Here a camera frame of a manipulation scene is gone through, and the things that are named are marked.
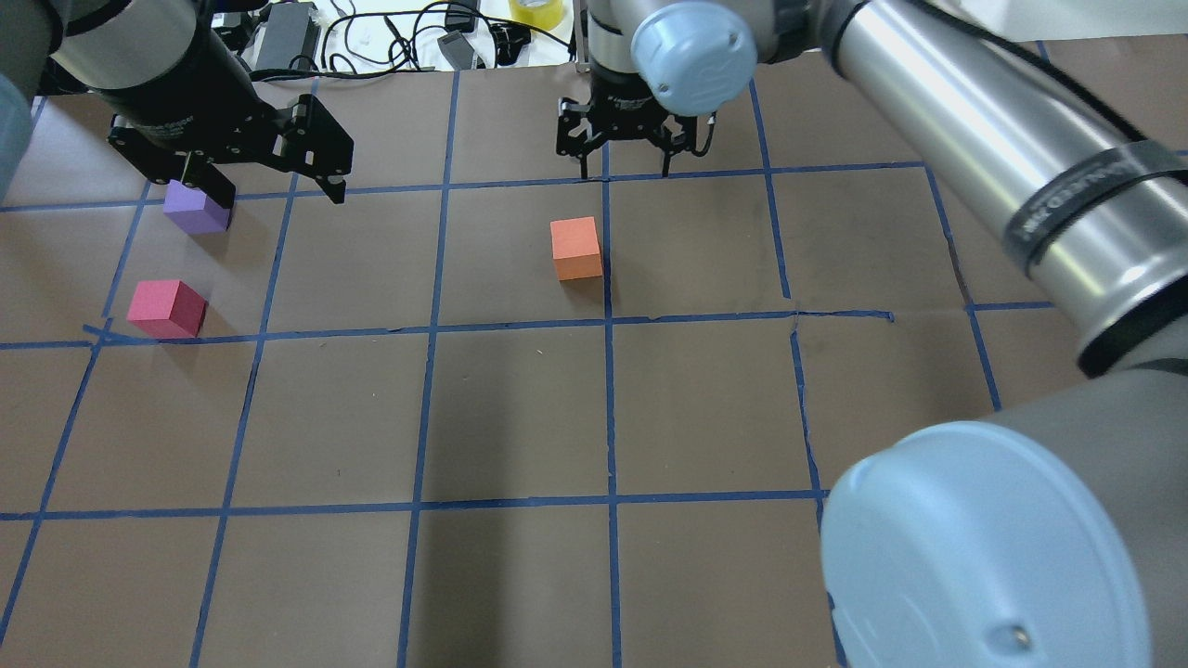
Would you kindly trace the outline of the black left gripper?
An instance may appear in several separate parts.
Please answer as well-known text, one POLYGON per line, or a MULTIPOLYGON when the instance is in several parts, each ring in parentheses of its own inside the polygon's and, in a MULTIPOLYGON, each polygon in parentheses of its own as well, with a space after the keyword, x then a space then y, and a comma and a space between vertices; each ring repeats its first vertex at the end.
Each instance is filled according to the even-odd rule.
POLYGON ((203 193, 232 209, 236 185, 215 164, 258 163, 311 179, 336 206, 353 170, 354 139, 307 93, 274 109, 217 37, 196 37, 168 73, 108 92, 108 144, 148 181, 203 193))

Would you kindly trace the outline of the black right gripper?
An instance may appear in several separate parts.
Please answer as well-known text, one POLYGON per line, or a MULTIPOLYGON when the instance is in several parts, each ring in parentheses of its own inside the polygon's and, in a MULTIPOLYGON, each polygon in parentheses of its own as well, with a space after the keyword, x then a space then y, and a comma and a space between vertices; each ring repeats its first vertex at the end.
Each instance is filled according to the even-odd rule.
POLYGON ((699 116, 684 116, 662 106, 645 84, 590 81, 589 101, 560 97, 557 155, 577 160, 580 178, 589 179, 589 156, 609 141, 647 141, 662 152, 661 176, 669 177, 680 153, 708 155, 716 136, 718 115, 704 119, 700 137, 699 116))

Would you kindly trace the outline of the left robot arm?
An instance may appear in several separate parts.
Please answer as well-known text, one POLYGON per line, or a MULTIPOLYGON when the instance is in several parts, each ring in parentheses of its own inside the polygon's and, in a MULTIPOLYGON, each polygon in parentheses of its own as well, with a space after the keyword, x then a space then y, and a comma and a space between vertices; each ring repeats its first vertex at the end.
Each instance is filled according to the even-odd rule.
POLYGON ((255 84, 292 71, 249 71, 211 27, 217 1, 5 1, 4 190, 32 140, 32 102, 53 59, 114 111, 108 143, 156 185, 200 191, 229 208, 227 164, 254 163, 317 183, 345 202, 354 140, 311 94, 285 109, 255 84))

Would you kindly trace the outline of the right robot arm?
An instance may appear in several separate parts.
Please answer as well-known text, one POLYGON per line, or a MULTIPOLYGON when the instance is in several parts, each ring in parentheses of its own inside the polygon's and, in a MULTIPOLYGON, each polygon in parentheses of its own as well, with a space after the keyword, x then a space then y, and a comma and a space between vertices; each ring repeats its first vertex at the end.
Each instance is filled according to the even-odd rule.
POLYGON ((925 164, 767 171, 778 316, 608 307, 615 653, 758 667, 680 530, 775 492, 661 492, 642 454, 751 443, 729 383, 786 338, 830 628, 848 667, 1183 667, 1184 163, 994 34, 916 1, 810 6, 834 73, 925 164), (939 182, 1081 338, 1079 384, 1001 407, 939 182))

